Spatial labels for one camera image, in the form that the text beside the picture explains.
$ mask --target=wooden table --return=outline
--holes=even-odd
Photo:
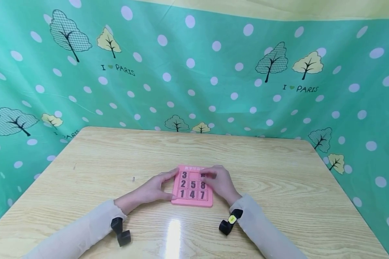
[[[238,191],[309,258],[389,258],[306,141],[95,127],[84,128],[1,218],[0,258],[20,258],[101,202],[180,163],[224,165]],[[130,245],[120,248],[111,233],[82,258],[262,258],[239,226],[220,234],[227,216],[216,195],[212,208],[142,205],[126,222]]]

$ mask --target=black wrist strap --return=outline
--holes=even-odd
[[[124,246],[131,243],[130,231],[122,231],[122,218],[115,218],[111,221],[111,228],[117,235],[117,241],[119,246]]]
[[[222,221],[219,225],[219,230],[225,234],[229,235],[229,233],[232,231],[233,226],[235,225],[236,221],[241,218],[243,214],[243,210],[240,209],[234,209],[231,213],[231,215],[228,218],[228,221]]]

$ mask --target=tree print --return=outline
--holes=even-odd
[[[173,115],[170,119],[166,120],[164,122],[164,126],[177,132],[186,131],[189,129],[189,125],[184,123],[184,120],[178,115]]]
[[[323,70],[322,57],[318,55],[317,51],[313,51],[308,56],[295,62],[292,70],[304,73],[303,78],[301,78],[301,80],[304,80],[307,73],[317,74]]]
[[[330,149],[331,132],[331,128],[325,128],[322,130],[312,131],[308,135],[311,141],[315,144],[315,150],[318,148],[321,152],[327,153]]]
[[[336,155],[336,154],[330,154],[327,156],[328,161],[330,162],[331,167],[328,169],[331,171],[331,169],[336,169],[336,171],[339,174],[343,174],[344,172],[344,156],[343,155]]]
[[[115,58],[115,53],[120,53],[121,49],[118,43],[114,40],[113,35],[108,31],[107,28],[104,28],[102,34],[97,38],[98,47],[112,52],[112,55]]]
[[[287,49],[285,43],[281,41],[278,45],[266,54],[255,67],[255,70],[261,74],[267,74],[265,83],[268,82],[270,73],[279,73],[287,69],[288,59],[285,57]]]
[[[31,114],[25,114],[17,109],[10,109],[7,107],[0,108],[0,136],[9,136],[23,131],[26,136],[30,133],[26,131],[27,128],[38,123],[38,119]]]
[[[201,122],[199,125],[194,126],[192,128],[192,131],[205,133],[205,132],[209,132],[210,128],[204,122]]]
[[[68,19],[62,11],[58,9],[53,10],[52,16],[50,33],[53,36],[53,40],[64,49],[72,51],[76,62],[79,62],[76,52],[87,51],[92,47],[88,36],[82,33],[77,28],[75,22]]]
[[[59,127],[63,123],[63,120],[61,120],[61,118],[57,118],[55,117],[55,115],[50,115],[46,113],[42,114],[42,120],[44,121],[44,123],[48,123],[55,129],[57,129],[56,127]]]

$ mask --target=wrist band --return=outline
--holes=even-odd
[[[219,230],[225,234],[229,235],[229,233],[232,231],[233,226],[235,225],[236,221],[241,218],[243,214],[243,210],[240,209],[234,209],[231,213],[231,215],[228,218],[228,221],[222,221],[219,225]]]

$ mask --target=yellow label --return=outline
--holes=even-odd
[[[228,221],[230,224],[234,224],[235,221],[236,221],[236,217],[234,215],[231,215],[229,218],[228,218]]]

